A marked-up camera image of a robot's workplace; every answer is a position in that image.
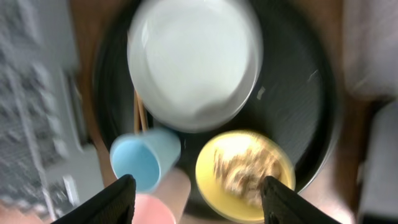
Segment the pink cup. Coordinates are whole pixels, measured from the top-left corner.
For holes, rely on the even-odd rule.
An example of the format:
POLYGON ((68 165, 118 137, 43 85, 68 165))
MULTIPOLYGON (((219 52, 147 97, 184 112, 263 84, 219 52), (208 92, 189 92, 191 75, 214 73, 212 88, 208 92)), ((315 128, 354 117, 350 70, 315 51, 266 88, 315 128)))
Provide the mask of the pink cup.
POLYGON ((152 194, 136 195, 132 224, 177 224, 190 191, 188 175, 180 169, 172 169, 152 194))

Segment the brown food scraps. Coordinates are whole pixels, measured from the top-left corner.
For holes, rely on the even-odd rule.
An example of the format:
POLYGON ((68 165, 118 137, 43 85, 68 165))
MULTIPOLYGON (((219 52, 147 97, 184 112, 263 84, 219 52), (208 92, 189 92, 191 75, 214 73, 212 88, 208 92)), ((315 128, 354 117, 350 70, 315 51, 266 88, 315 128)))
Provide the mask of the brown food scraps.
POLYGON ((249 147, 241 152, 215 149, 213 172, 224 190, 252 207, 262 207, 261 190, 267 176, 280 178, 278 158, 264 148, 249 147))

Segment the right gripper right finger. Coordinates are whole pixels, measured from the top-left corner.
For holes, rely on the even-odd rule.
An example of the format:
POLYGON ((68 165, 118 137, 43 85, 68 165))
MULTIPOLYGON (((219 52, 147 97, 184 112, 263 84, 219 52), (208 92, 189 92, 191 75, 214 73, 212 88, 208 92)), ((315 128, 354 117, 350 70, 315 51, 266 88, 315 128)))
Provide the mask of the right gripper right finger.
POLYGON ((274 177, 264 179, 261 197, 265 224, 338 223, 274 177))

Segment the yellow bowl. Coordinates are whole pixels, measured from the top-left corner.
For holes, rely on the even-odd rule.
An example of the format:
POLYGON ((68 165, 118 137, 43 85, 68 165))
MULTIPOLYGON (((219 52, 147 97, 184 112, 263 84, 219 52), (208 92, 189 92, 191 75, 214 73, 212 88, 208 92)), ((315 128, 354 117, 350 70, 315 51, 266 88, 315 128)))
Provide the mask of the yellow bowl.
POLYGON ((215 149, 241 152, 249 147, 264 148, 278 158, 281 175, 277 179, 293 190, 295 172, 286 153, 269 138, 248 130, 235 130, 219 134, 202 148, 195 168, 198 189, 205 202, 219 215, 237 223, 260 223, 264 221, 262 207, 252 207, 243 199, 224 190, 216 179, 214 168, 215 149))

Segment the light blue cup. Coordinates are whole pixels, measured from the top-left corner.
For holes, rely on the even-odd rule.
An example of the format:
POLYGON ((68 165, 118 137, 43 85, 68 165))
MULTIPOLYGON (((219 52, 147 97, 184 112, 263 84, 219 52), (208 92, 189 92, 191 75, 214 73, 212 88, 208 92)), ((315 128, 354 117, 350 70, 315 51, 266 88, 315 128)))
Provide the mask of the light blue cup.
POLYGON ((119 136, 109 155, 117 178, 130 174, 136 180, 137 192, 150 193, 179 160, 181 143, 173 132, 155 128, 119 136))

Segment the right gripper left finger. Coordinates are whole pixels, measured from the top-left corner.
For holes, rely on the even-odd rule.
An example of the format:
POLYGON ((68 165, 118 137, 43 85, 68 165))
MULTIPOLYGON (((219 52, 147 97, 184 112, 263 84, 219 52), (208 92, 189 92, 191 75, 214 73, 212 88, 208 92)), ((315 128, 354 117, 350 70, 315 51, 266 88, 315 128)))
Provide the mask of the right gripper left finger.
POLYGON ((131 224, 136 180, 126 174, 54 224, 131 224))

